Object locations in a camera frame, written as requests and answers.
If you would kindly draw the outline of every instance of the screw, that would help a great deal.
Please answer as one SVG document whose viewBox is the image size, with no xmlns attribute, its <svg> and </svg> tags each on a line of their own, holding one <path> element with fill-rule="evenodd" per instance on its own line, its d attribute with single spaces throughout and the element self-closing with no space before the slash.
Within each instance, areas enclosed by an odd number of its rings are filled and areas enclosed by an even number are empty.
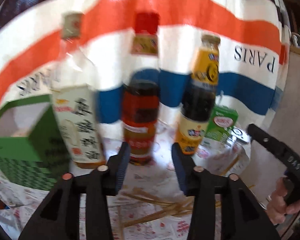
<svg viewBox="0 0 300 240">
<path fill-rule="evenodd" d="M 62 179 L 64 180 L 68 180 L 72 178 L 72 174 L 71 173 L 65 173 L 62 175 Z"/>
<path fill-rule="evenodd" d="M 231 180 L 234 180 L 234 181 L 236 181 L 236 180 L 239 179 L 238 175 L 237 175 L 237 174 L 234 174 L 234 173 L 230 174 L 229 178 L 230 178 Z"/>
<path fill-rule="evenodd" d="M 193 169 L 196 172 L 203 172 L 204 171 L 204 168 L 202 166 L 195 166 Z"/>
<path fill-rule="evenodd" d="M 98 171 L 107 171 L 108 170 L 108 166 L 107 165 L 101 165 L 98 167 Z"/>
</svg>

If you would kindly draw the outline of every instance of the oil bottle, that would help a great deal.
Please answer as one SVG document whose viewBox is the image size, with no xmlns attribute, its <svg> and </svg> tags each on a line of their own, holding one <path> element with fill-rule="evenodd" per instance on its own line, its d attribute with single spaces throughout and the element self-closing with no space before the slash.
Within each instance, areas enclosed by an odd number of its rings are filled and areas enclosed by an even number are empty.
<svg viewBox="0 0 300 240">
<path fill-rule="evenodd" d="M 159 60 L 157 29 L 159 15 L 138 13 L 135 22 L 129 67 L 124 78 L 122 121 L 124 140 L 130 144 L 130 162 L 147 164 L 159 111 Z"/>
</svg>

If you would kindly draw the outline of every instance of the dark liquid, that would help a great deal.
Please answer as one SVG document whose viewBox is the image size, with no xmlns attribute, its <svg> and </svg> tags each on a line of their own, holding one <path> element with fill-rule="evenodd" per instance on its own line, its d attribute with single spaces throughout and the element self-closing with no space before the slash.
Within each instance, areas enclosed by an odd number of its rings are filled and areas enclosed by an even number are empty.
<svg viewBox="0 0 300 240">
<path fill-rule="evenodd" d="M 215 99 L 215 91 L 207 91 L 190 81 L 182 98 L 181 113 L 194 121 L 208 121 Z"/>
</svg>

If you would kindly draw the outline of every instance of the soy sauce bottle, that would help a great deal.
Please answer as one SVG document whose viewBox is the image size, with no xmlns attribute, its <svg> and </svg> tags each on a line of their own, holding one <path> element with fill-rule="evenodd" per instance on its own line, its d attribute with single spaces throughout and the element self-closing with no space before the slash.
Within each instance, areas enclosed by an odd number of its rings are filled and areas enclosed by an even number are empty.
<svg viewBox="0 0 300 240">
<path fill-rule="evenodd" d="M 201 41 L 183 95 L 175 138 L 186 155 L 194 154 L 204 137 L 217 93 L 220 38 L 202 35 Z"/>
</svg>

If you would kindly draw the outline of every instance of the bottle cap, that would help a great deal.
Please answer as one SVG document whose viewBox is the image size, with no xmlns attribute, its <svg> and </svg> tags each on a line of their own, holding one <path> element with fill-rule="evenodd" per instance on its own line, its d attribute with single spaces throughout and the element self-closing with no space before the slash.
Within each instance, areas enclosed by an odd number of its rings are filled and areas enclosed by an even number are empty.
<svg viewBox="0 0 300 240">
<path fill-rule="evenodd" d="M 209 41 L 212 43 L 220 44 L 220 37 L 208 35 L 208 34 L 202 34 L 201 41 Z"/>
<path fill-rule="evenodd" d="M 81 34 L 81 20 L 83 13 L 71 12 L 64 15 L 63 28 L 61 30 L 61 38 L 76 38 Z"/>
<path fill-rule="evenodd" d="M 151 13 L 137 13 L 135 32 L 154 35 L 158 31 L 159 14 Z"/>
</svg>

